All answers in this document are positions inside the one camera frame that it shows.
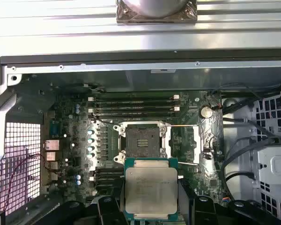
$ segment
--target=green circuit board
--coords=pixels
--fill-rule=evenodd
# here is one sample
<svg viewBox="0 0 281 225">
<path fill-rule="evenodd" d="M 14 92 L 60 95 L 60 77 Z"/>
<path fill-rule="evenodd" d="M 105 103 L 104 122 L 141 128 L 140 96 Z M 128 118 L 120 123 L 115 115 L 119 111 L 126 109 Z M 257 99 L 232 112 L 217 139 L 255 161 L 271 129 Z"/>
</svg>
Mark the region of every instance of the green circuit board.
<svg viewBox="0 0 281 225">
<path fill-rule="evenodd" d="M 91 164 L 88 159 L 88 138 L 87 131 L 91 126 L 89 117 L 89 97 L 94 99 L 104 99 L 104 102 L 113 99 L 121 99 L 119 104 L 133 101 L 133 99 L 148 99 L 158 102 L 168 96 L 179 95 L 179 111 L 165 114 L 159 117 L 161 113 L 154 108 L 144 114 L 144 118 L 132 118 L 131 114 L 109 113 L 108 110 L 101 112 L 102 121 L 109 121 L 115 124 L 123 121 L 150 121 L 160 120 L 171 125 L 197 125 L 201 143 L 195 141 L 193 127 L 172 127 L 171 129 L 171 156 L 178 158 L 179 162 L 194 162 L 194 151 L 201 144 L 202 149 L 211 149 L 212 159 L 200 157 L 199 166 L 179 164 L 178 173 L 189 180 L 191 187 L 199 194 L 211 196 L 215 202 L 223 198 L 221 181 L 218 178 L 218 171 L 224 159 L 221 151 L 223 147 L 223 127 L 222 112 L 215 110 L 212 117 L 203 119 L 199 116 L 200 109 L 205 106 L 217 106 L 221 102 L 220 96 L 209 95 L 206 91 L 154 91 L 154 92 L 136 92 L 136 93 L 95 93 L 95 94 L 62 94 L 57 97 L 52 110 L 55 111 L 55 117 L 50 120 L 50 138 L 63 138 L 67 134 L 67 141 L 62 146 L 62 159 L 60 167 L 62 169 L 61 179 L 67 179 L 62 189 L 65 200 L 79 200 L 87 203 L 95 195 L 101 194 L 96 190 L 95 185 L 89 181 L 92 172 L 89 171 Z M 101 123 L 98 125 L 104 135 L 107 154 L 98 160 L 100 168 L 121 168 L 113 161 L 118 155 L 118 132 L 113 129 L 113 124 Z M 65 159 L 71 159 L 71 164 L 65 168 Z M 76 175 L 82 177 L 81 184 L 77 185 Z"/>
</svg>

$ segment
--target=black cable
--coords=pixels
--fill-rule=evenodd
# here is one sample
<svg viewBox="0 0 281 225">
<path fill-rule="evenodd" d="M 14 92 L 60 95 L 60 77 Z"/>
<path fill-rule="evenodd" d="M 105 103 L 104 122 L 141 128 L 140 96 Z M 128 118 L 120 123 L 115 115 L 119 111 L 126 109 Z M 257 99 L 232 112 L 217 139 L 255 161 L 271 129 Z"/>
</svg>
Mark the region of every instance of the black cable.
<svg viewBox="0 0 281 225">
<path fill-rule="evenodd" d="M 226 177 L 225 177 L 225 168 L 228 164 L 230 164 L 233 160 L 235 160 L 236 158 L 238 158 L 239 156 L 241 156 L 242 154 L 248 152 L 248 151 L 251 151 L 251 150 L 256 150 L 256 149 L 261 149 L 263 148 L 264 146 L 266 145 L 269 145 L 269 144 L 272 144 L 274 143 L 275 140 L 273 138 L 268 138 L 268 139 L 265 139 L 265 140 L 262 140 L 260 142 L 256 142 L 256 143 L 253 143 L 239 151 L 237 151 L 236 153 L 234 153 L 231 157 L 229 157 L 226 161 L 223 162 L 222 164 L 222 167 L 221 167 L 221 170 L 220 170 L 220 179 L 222 180 L 222 183 L 224 185 L 224 188 L 226 189 L 227 193 L 228 193 L 228 196 L 230 197 L 231 200 L 234 200 L 229 188 L 228 188 L 228 185 L 227 185 L 227 182 L 226 182 Z"/>
<path fill-rule="evenodd" d="M 225 158 L 227 158 L 230 154 L 230 152 L 233 150 L 233 148 L 235 147 L 235 145 L 240 142 L 240 141 L 244 141 L 244 140 L 253 140 L 251 137 L 242 137 L 237 139 L 234 144 L 232 145 L 232 147 L 226 152 Z"/>
<path fill-rule="evenodd" d="M 255 95 L 258 99 L 262 100 L 261 96 L 259 96 L 256 92 L 254 92 L 251 88 L 249 88 L 248 85 L 246 85 L 245 83 L 242 83 L 242 82 L 224 84 L 224 85 L 218 87 L 217 89 L 212 90 L 211 95 L 213 95 L 215 92 L 219 91 L 222 88 L 231 87 L 231 86 L 243 86 L 246 89 L 248 89 L 248 91 L 250 91 L 253 95 Z"/>
<path fill-rule="evenodd" d="M 112 124 L 112 125 L 120 126 L 118 123 L 107 122 L 107 121 L 100 120 L 100 119 L 98 119 L 98 118 L 96 118 L 96 120 L 100 121 L 101 123 Z"/>
<path fill-rule="evenodd" d="M 252 120 L 245 120 L 245 119 L 231 119 L 231 118 L 225 118 L 223 117 L 223 121 L 228 121 L 228 122 L 237 122 L 237 123 L 250 123 L 252 124 L 254 127 L 256 127 L 260 132 L 262 132 L 263 134 L 265 134 L 268 137 L 273 137 L 274 134 L 269 132 L 268 130 L 264 129 L 263 127 L 259 126 L 257 123 L 253 122 Z"/>
<path fill-rule="evenodd" d="M 275 95 L 279 95 L 279 94 L 280 94 L 280 90 L 273 90 L 270 93 L 267 92 L 267 93 L 261 94 L 261 96 L 263 98 L 269 98 L 271 96 L 275 96 Z M 253 104 L 257 100 L 259 100 L 259 98 L 256 97 L 256 96 L 246 98 L 246 99 L 244 99 L 244 100 L 242 100 L 238 103 L 235 103 L 235 104 L 232 104 L 230 106 L 224 107 L 223 110 L 222 110 L 222 113 L 223 113 L 223 115 L 226 115 L 228 113 L 233 113 L 233 112 L 245 107 L 246 105 Z"/>
<path fill-rule="evenodd" d="M 226 182 L 229 181 L 231 178 L 236 176 L 247 176 L 248 178 L 251 178 L 252 180 L 255 180 L 254 173 L 252 172 L 236 172 L 234 174 L 231 174 L 226 178 Z"/>
</svg>

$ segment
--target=motherboard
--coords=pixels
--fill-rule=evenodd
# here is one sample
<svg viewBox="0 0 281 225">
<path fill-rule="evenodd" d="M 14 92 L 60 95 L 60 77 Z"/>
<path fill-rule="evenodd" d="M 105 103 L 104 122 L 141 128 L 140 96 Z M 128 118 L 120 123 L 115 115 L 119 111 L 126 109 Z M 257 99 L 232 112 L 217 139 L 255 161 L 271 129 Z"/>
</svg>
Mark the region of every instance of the motherboard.
<svg viewBox="0 0 281 225">
<path fill-rule="evenodd" d="M 207 91 L 60 94 L 45 116 L 44 192 L 91 203 L 110 195 L 125 158 L 178 158 L 178 175 L 219 202 L 221 98 Z"/>
</svg>

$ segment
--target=red wire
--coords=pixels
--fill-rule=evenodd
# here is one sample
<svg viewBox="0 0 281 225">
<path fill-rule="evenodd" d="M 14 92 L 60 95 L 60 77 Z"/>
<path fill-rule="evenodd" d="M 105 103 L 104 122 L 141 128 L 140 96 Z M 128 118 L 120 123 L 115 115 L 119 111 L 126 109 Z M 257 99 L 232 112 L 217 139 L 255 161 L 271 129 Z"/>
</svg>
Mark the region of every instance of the red wire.
<svg viewBox="0 0 281 225">
<path fill-rule="evenodd" d="M 10 180 L 9 180 L 9 183 L 8 183 L 8 191 L 7 191 L 7 199 L 5 201 L 5 204 L 4 204 L 4 209 L 3 211 L 6 211 L 7 207 L 8 207 L 8 201 L 9 201 L 9 195 L 10 195 L 10 190 L 11 190 L 11 187 L 12 187 L 12 181 L 13 181 L 13 178 L 14 178 L 14 175 L 15 175 L 15 171 L 17 170 L 17 168 L 19 166 L 21 166 L 26 160 L 30 159 L 30 158 L 33 158 L 33 157 L 36 157 L 36 156 L 41 156 L 44 160 L 44 164 L 45 164 L 45 158 L 42 154 L 40 153 L 37 153 L 37 154 L 34 154 L 34 155 L 30 155 L 24 159 L 22 159 L 22 161 L 15 167 L 15 169 L 13 170 L 11 176 L 10 176 Z"/>
</svg>

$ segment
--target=cpu socket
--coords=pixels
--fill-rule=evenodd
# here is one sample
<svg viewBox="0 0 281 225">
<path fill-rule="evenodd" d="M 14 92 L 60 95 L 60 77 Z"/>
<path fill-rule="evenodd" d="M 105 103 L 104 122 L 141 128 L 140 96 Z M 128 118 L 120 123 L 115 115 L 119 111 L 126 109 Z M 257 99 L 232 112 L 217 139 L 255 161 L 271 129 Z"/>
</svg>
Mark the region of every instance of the cpu socket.
<svg viewBox="0 0 281 225">
<path fill-rule="evenodd" d="M 162 121 L 131 121 L 113 126 L 118 131 L 119 155 L 114 161 L 124 164 L 125 158 L 170 158 L 171 139 L 168 123 Z"/>
</svg>

